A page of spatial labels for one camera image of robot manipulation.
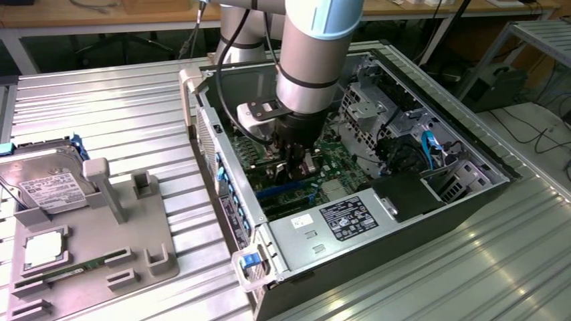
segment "white label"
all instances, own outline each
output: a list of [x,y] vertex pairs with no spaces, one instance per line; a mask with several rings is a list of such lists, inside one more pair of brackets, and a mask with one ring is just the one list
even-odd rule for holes
[[54,209],[86,200],[71,173],[22,182],[20,186],[42,209]]
[[310,225],[313,223],[314,223],[314,220],[310,214],[305,214],[293,219],[293,224],[295,229],[299,229],[301,227]]

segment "warning label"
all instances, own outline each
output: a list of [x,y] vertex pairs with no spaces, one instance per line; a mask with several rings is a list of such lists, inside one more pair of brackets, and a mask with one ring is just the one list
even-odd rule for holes
[[339,202],[319,212],[339,241],[346,241],[379,226],[359,197]]
[[220,205],[223,206],[226,217],[229,218],[229,223],[231,224],[234,238],[237,239],[241,249],[243,249],[246,246],[249,246],[249,236],[242,229],[239,214],[237,213],[230,196],[226,195],[220,197]]
[[82,188],[71,173],[22,182],[20,186],[44,210],[86,200]]

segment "blue latch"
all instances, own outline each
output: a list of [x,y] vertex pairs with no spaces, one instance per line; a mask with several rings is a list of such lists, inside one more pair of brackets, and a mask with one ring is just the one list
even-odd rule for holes
[[434,146],[438,150],[443,150],[443,147],[438,144],[435,135],[431,130],[426,130],[422,133],[421,141],[422,141],[422,150],[427,155],[430,170],[433,171],[435,169],[435,165],[433,163],[433,155],[430,154],[430,147]]
[[4,144],[0,144],[0,156],[12,155],[15,152],[16,146],[14,142],[6,142]]
[[222,166],[219,169],[218,169],[218,173],[216,173],[216,180],[218,181],[222,181],[223,180],[223,177],[224,177],[224,166]]
[[243,270],[251,268],[253,266],[257,266],[258,264],[262,264],[261,254],[254,253],[241,257],[241,266]]
[[78,134],[74,133],[74,137],[70,139],[70,141],[72,143],[75,143],[75,146],[78,147],[78,150],[80,151],[82,159],[84,161],[90,160],[90,154],[88,154],[88,151],[86,150],[86,148],[83,146],[83,139],[82,139],[82,137]]

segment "blue cable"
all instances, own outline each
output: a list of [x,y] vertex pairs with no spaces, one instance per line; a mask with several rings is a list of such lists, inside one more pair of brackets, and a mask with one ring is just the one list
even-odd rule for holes
[[425,154],[427,155],[427,158],[429,158],[430,170],[434,171],[435,165],[433,163],[433,155],[430,154],[430,147],[434,146],[438,150],[443,150],[443,147],[438,144],[435,135],[431,130],[426,130],[422,133],[421,141],[422,141],[422,150],[425,151]]

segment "ribbed aluminum table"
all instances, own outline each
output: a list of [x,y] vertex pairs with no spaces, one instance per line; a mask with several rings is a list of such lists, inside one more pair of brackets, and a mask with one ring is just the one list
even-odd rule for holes
[[[114,320],[116,311],[130,311],[132,320],[253,319],[184,132],[178,71],[188,66],[186,62],[22,77],[16,95],[15,87],[10,92],[18,101],[7,107],[8,113],[15,111],[14,142],[48,140],[75,132],[90,156],[107,157],[112,182],[127,179],[126,174],[136,169],[148,169],[160,181],[180,274],[80,312],[79,319]],[[15,227],[10,206],[12,202],[3,203],[0,223],[4,313]]]
[[[277,320],[569,319],[569,192],[541,177],[541,168],[518,159],[523,159],[518,150],[401,53],[390,46],[375,46],[525,179],[455,231]],[[253,319],[184,137],[178,86],[178,71],[184,67],[187,63],[167,62],[27,76],[6,93],[18,98],[6,110],[7,114],[15,111],[14,121],[7,122],[14,124],[12,141],[46,140],[75,131],[91,156],[108,158],[114,181],[143,168],[160,179],[182,273],[67,319],[115,320],[126,310],[131,320]],[[11,206],[8,199],[0,208],[3,310],[15,224]]]

